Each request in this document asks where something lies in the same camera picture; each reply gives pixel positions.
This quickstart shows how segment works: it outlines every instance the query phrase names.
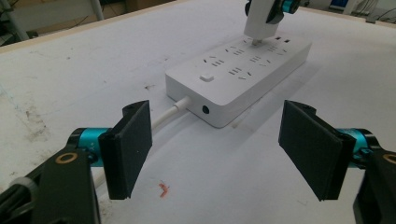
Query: table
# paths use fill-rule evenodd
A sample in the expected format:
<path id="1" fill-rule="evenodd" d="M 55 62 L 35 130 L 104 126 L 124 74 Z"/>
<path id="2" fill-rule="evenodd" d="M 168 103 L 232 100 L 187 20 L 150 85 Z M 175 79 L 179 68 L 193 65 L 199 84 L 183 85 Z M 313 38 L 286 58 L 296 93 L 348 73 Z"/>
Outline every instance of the table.
<path id="1" fill-rule="evenodd" d="M 159 117 L 173 104 L 164 71 L 241 36 L 244 4 L 177 1 L 0 48 L 0 188 L 76 128 L 114 126 L 125 105 L 149 100 Z M 155 130 L 132 198 L 98 190 L 103 223 L 355 222 L 363 171 L 348 170 L 338 201 L 318 202 L 278 145 L 282 106 L 312 105 L 395 151 L 396 29 L 300 9 L 279 31 L 313 41 L 306 63 L 223 129 L 182 112 Z"/>

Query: white power strip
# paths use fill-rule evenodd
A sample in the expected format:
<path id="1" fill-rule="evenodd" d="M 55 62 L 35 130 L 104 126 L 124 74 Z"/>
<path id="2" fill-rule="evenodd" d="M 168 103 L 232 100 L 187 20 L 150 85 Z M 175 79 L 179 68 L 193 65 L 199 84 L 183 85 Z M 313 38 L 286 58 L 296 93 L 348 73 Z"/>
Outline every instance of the white power strip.
<path id="1" fill-rule="evenodd" d="M 189 96 L 192 113 L 222 128 L 299 67 L 311 47 L 284 34 L 251 41 L 242 37 L 167 70 L 168 96 Z"/>

